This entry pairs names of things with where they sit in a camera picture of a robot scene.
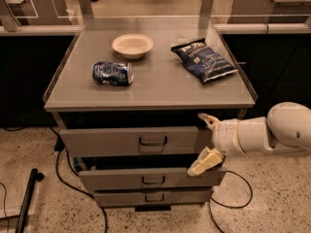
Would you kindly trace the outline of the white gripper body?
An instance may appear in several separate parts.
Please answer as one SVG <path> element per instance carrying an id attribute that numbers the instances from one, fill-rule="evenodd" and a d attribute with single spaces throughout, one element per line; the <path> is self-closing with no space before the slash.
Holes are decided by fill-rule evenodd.
<path id="1" fill-rule="evenodd" d="M 244 154 L 238 140 L 238 119 L 217 121 L 212 127 L 214 147 L 225 156 Z"/>

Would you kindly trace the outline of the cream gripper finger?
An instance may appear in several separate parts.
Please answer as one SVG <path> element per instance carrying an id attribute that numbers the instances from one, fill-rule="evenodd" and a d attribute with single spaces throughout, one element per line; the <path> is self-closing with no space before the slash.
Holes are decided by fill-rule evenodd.
<path id="1" fill-rule="evenodd" d="M 210 130 L 214 130 L 220 121 L 215 116 L 210 116 L 204 113 L 197 115 L 201 120 L 203 120 Z"/>
<path id="2" fill-rule="evenodd" d="M 191 164 L 188 169 L 188 174 L 192 177 L 203 174 L 224 160 L 225 156 L 217 149 L 209 149 L 206 147 L 199 154 L 197 159 Z"/>

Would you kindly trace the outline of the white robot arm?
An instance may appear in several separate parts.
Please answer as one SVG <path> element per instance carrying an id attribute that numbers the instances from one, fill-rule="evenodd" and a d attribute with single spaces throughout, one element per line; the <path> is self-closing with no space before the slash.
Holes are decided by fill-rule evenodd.
<path id="1" fill-rule="evenodd" d="M 309 155 L 311 152 L 311 110 L 293 102 L 273 106 L 267 116 L 251 119 L 218 120 L 199 114 L 212 131 L 213 148 L 204 148 L 188 169 L 192 177 L 199 176 L 229 156 L 248 152 Z"/>

